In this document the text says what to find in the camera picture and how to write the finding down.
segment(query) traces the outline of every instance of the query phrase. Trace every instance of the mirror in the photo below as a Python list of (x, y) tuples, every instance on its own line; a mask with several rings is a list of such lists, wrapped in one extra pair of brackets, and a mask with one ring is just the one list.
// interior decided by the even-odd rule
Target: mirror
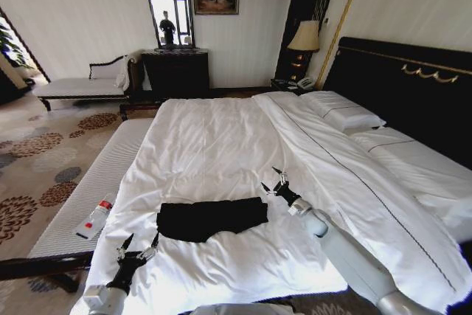
[(191, 0), (148, 0), (159, 48), (194, 48)]

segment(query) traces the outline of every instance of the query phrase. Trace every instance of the black garment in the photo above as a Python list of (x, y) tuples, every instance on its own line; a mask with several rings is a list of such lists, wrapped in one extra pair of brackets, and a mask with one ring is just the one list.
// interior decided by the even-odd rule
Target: black garment
[(164, 31), (164, 37), (165, 37), (165, 44), (173, 44), (174, 43), (174, 31), (176, 30), (176, 27), (172, 23), (171, 20), (162, 20), (159, 28)]
[(163, 203), (157, 215), (160, 234), (193, 243), (204, 243), (217, 232), (239, 233), (267, 222), (267, 203), (260, 197), (193, 204)]

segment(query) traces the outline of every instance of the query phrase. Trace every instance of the patterned carpet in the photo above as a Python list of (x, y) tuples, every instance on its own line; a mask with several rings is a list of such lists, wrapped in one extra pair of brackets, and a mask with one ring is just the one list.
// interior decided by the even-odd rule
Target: patterned carpet
[[(53, 103), (48, 113), (31, 94), (0, 106), (0, 259), (28, 255), (121, 123), (118, 107), (117, 102), (64, 102)], [(81, 276), (76, 294), (40, 278), (0, 282), (0, 314), (67, 314), (83, 292), (86, 272)], [(351, 290), (270, 302), (307, 315), (378, 314)]]

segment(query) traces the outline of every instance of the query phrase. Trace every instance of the white duvet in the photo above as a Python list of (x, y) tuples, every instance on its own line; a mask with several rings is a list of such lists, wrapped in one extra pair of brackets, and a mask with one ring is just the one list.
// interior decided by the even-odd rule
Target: white duvet
[[(199, 305), (345, 289), (286, 203), (263, 195), (260, 181), (277, 182), (272, 165), (288, 171), (291, 189), (363, 243), (412, 299), (444, 311), (470, 290), (471, 271), (445, 227), (288, 93), (167, 101), (122, 180), (87, 285), (113, 278), (114, 250), (129, 234), (135, 233), (130, 249), (149, 245), (162, 202), (259, 195), (268, 203), (266, 224), (237, 235), (220, 232), (206, 243), (160, 237), (156, 257), (135, 274), (124, 314), (178, 314)], [(83, 303), (72, 312), (84, 312)]]

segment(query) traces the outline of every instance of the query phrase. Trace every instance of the bed bench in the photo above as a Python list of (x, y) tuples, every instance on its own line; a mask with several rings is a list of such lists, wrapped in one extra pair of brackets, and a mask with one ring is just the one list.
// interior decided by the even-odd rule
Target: bed bench
[(69, 293), (77, 290), (78, 280), (66, 273), (90, 266), (98, 236), (85, 240), (73, 230), (107, 193), (118, 192), (152, 121), (128, 120), (118, 127), (28, 258), (0, 261), (0, 280), (42, 276)]
[[(56, 80), (35, 88), (32, 93), (46, 106), (47, 111), (51, 111), (50, 100), (129, 100), (132, 95), (142, 89), (144, 66), (140, 52), (131, 53), (125, 58), (129, 86), (123, 90), (123, 87), (116, 85), (116, 71), (119, 72), (119, 63), (117, 62), (123, 58), (124, 56), (120, 56), (111, 62), (90, 64), (88, 79)], [(103, 73), (107, 69), (114, 72), (113, 75), (110, 75), (111, 77), (106, 75), (106, 77), (94, 78), (94, 70), (100, 70)]]

